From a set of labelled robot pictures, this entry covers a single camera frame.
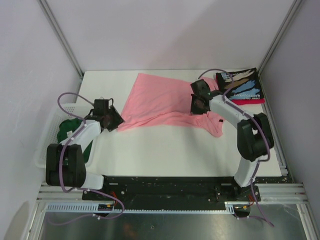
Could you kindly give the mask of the pink t shirt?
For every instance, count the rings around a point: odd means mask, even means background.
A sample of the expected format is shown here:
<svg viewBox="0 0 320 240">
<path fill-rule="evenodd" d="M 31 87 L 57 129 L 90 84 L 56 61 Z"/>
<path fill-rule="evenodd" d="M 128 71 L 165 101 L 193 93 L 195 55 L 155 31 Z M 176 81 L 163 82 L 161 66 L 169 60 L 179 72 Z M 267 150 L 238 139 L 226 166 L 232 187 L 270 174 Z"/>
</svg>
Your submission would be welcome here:
<svg viewBox="0 0 320 240">
<path fill-rule="evenodd" d="M 224 118 L 214 112 L 191 114 L 192 93 L 185 80 L 139 73 L 121 112 L 124 123 L 117 130 L 169 125 L 200 128 L 221 137 Z"/>
</svg>

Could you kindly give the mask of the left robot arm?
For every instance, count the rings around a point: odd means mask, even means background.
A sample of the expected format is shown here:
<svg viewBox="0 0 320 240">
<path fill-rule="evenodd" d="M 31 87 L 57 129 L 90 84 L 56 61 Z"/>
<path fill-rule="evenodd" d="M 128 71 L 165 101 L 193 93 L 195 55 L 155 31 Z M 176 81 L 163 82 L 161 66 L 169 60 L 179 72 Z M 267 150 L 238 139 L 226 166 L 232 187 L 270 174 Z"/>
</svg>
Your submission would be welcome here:
<svg viewBox="0 0 320 240">
<path fill-rule="evenodd" d="M 111 188 L 104 184 L 101 174 L 87 171 L 84 151 L 102 132 L 114 131 L 125 121 L 113 105 L 105 109 L 94 107 L 79 120 L 79 127 L 70 136 L 47 147 L 45 181 L 50 186 L 60 186 L 64 192 L 90 189 L 98 199 L 105 200 Z"/>
</svg>

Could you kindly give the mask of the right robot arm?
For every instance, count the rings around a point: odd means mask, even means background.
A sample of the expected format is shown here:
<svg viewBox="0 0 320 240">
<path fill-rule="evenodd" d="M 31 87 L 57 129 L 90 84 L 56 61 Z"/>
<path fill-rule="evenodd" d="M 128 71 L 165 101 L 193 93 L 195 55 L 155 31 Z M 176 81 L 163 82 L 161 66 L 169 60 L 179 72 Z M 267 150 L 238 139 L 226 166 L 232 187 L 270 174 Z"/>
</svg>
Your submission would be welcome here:
<svg viewBox="0 0 320 240">
<path fill-rule="evenodd" d="M 271 158 L 274 147 L 268 117 L 264 113 L 253 114 L 228 100 L 218 91 L 192 94 L 192 114 L 217 113 L 237 131 L 237 150 L 241 156 L 239 166 L 230 185 L 221 185 L 216 194 L 226 194 L 227 200 L 242 201 L 249 193 L 254 197 L 253 184 L 261 162 Z"/>
</svg>

